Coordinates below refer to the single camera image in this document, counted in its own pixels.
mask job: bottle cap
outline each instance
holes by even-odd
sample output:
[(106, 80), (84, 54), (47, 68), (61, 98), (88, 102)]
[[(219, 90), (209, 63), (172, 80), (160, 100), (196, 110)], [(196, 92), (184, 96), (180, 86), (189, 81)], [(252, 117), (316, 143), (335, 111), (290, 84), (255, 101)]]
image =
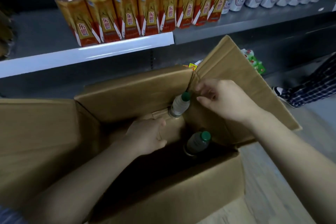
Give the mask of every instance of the bottle cap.
[(183, 94), (181, 95), (181, 98), (183, 102), (188, 102), (190, 100), (190, 93), (187, 91), (183, 92)]
[(211, 139), (211, 134), (208, 131), (203, 131), (201, 133), (201, 138), (203, 141), (209, 141)]

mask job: blue checkered pants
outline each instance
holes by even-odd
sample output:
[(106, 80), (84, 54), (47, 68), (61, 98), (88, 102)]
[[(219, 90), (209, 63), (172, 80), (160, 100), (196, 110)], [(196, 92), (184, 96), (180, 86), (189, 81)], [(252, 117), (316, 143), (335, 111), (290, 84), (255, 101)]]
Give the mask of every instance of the blue checkered pants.
[(335, 93), (336, 55), (332, 55), (303, 84), (291, 89), (284, 89), (281, 97), (291, 106), (300, 107)]

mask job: floor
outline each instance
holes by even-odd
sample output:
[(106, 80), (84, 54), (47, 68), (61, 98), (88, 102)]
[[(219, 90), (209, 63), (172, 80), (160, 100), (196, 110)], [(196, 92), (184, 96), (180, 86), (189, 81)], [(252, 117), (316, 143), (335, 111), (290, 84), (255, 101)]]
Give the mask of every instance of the floor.
[[(294, 86), (318, 66), (313, 63), (266, 81), (271, 86)], [(336, 163), (336, 97), (288, 109), (303, 128), (297, 135)], [(246, 195), (198, 224), (315, 223), (260, 144), (242, 147), (240, 152)]]

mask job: open cardboard box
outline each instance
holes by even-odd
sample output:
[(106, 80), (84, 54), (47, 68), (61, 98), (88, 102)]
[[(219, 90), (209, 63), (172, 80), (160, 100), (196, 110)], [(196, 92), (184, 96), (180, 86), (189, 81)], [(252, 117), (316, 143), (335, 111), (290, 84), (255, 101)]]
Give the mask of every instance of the open cardboard box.
[[(220, 118), (192, 95), (178, 119), (175, 96), (205, 78), (230, 79), (289, 129), (300, 128), (262, 77), (225, 36), (195, 71), (174, 66), (87, 86), (74, 100), (0, 99), (0, 200), (18, 207), (124, 135), (136, 117), (162, 116), (168, 145), (137, 158), (96, 205), (91, 223), (194, 224), (244, 194), (237, 148), (254, 142), (242, 125)], [(183, 153), (205, 128), (212, 143), (196, 158)]]

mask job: wooden floor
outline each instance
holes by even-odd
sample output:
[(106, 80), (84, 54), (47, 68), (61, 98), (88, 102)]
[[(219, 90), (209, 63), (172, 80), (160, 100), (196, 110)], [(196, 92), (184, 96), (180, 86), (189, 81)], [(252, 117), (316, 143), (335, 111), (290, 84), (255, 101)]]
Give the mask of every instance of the wooden floor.
[[(330, 124), (309, 107), (289, 110), (303, 127), (297, 134), (336, 162), (336, 133)], [(198, 224), (315, 223), (260, 144), (242, 147), (240, 152), (246, 174), (245, 197)]]

